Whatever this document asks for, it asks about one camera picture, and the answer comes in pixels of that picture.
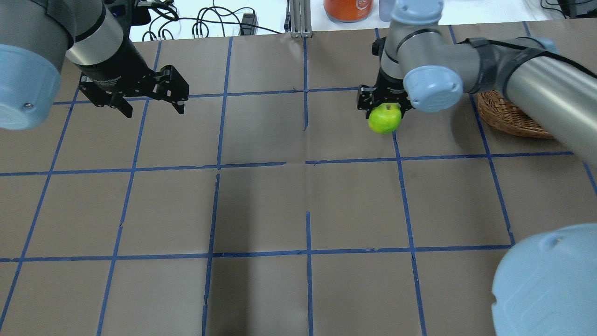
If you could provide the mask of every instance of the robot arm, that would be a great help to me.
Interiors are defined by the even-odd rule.
[[[175,67],[154,72],[128,38],[135,0],[13,0],[0,2],[0,127],[44,122],[60,88],[64,55],[82,71],[79,89],[96,106],[131,118],[124,97],[170,102],[179,114],[189,85]]]
[[[446,44],[437,24],[443,3],[397,0],[390,32],[374,43],[380,71],[359,88],[358,108],[384,102],[405,111],[438,112],[463,93],[498,90],[578,156],[597,166],[597,78],[557,55],[544,38],[505,42],[468,39]]]

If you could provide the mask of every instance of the black cable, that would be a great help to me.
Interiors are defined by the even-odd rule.
[[[543,8],[544,10],[552,10],[552,11],[556,11],[556,12],[558,12],[558,13],[562,14],[562,16],[563,16],[565,19],[567,19],[567,17],[566,17],[566,14],[564,14],[564,12],[563,12],[563,11],[561,11],[561,10],[559,10],[559,9],[557,9],[557,8],[545,7],[545,6],[543,5],[543,0],[539,0],[539,4],[541,5],[541,8]]]
[[[162,30],[162,39],[166,39],[166,32],[168,32],[168,34],[170,34],[170,37],[172,39],[174,39],[174,35],[172,35],[172,32],[170,30],[168,30],[168,29]]]
[[[151,23],[149,23],[149,30],[143,34],[143,37],[141,38],[142,41],[144,41],[143,38],[145,37],[145,35],[147,33],[149,33],[149,39],[151,41],[153,41],[154,39],[158,39],[158,37],[155,35],[155,33],[153,33],[151,30],[153,24],[158,19],[163,18],[163,19],[168,20],[169,22],[178,21],[178,19],[179,19],[179,15],[178,15],[178,13],[176,13],[178,11],[178,8],[176,8],[176,6],[174,6],[174,0],[165,0],[162,2],[156,2],[155,5],[159,6],[160,9],[168,11],[170,14],[172,14],[172,16],[165,15],[164,13],[160,12],[157,8],[151,8],[152,11],[158,13],[158,17],[156,17],[155,19],[153,19],[151,21]]]
[[[551,6],[560,6],[560,5],[582,5],[582,4],[588,4],[593,1],[595,1],[595,0],[585,0],[582,2],[568,1],[568,2],[563,2],[562,4],[552,4],[551,2],[545,0],[545,3],[548,5],[551,5]]]
[[[196,17],[179,17],[179,20],[195,20],[197,21]],[[199,19],[199,21],[201,22],[207,22],[207,23],[220,23],[218,21],[211,21],[211,20],[201,20]],[[164,23],[158,30],[161,31],[167,24],[172,23],[173,21],[168,21],[166,23]],[[269,29],[269,28],[265,28],[265,27],[261,27],[261,26],[257,26],[257,25],[252,25],[250,23],[238,23],[238,22],[221,22],[224,25],[243,25],[243,26],[249,26],[249,27],[255,27],[255,28],[259,28],[259,29],[263,29],[266,30],[268,32],[272,32],[272,33],[276,33],[276,34],[281,34],[280,32],[277,32],[275,30]]]
[[[151,41],[153,41],[153,39],[158,39],[157,36],[155,36],[155,34],[151,31],[147,31],[143,34],[143,37],[141,37],[141,42],[145,42],[145,35],[149,34],[149,38],[151,39]]]

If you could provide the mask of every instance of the orange can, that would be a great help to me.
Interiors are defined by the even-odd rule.
[[[325,13],[332,21],[357,22],[366,18],[373,0],[324,0]]]

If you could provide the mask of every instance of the black strap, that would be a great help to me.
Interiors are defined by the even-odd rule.
[[[63,0],[29,0],[45,9],[45,14],[66,31],[70,49],[75,43],[75,15]]]
[[[519,66],[521,66],[526,61],[531,60],[535,57],[544,56],[544,57],[549,57],[551,59],[558,60],[560,62],[566,63],[566,64],[578,69],[579,71],[585,73],[586,75],[589,75],[589,76],[597,79],[597,75],[594,72],[587,69],[580,63],[575,62],[575,61],[573,61],[567,57],[564,57],[562,55],[552,53],[551,51],[547,51],[547,50],[539,49],[539,48],[524,47],[522,45],[501,42],[501,41],[495,41],[492,39],[488,39],[486,41],[492,45],[497,45],[499,47],[506,47],[506,48],[511,48],[511,49],[522,51],[519,55],[517,55],[516,57],[514,57],[512,60],[508,61],[504,65],[504,68],[500,71],[500,73],[497,75],[497,78],[496,78],[497,87],[501,91],[501,94],[503,94],[504,98],[506,98],[506,99],[507,99],[506,84],[508,83],[510,76],[512,76],[514,71],[516,69],[518,69]]]
[[[497,76],[497,61],[491,43],[486,38],[468,38],[459,44],[463,43],[470,44],[479,53],[479,76],[469,93],[491,90]]]

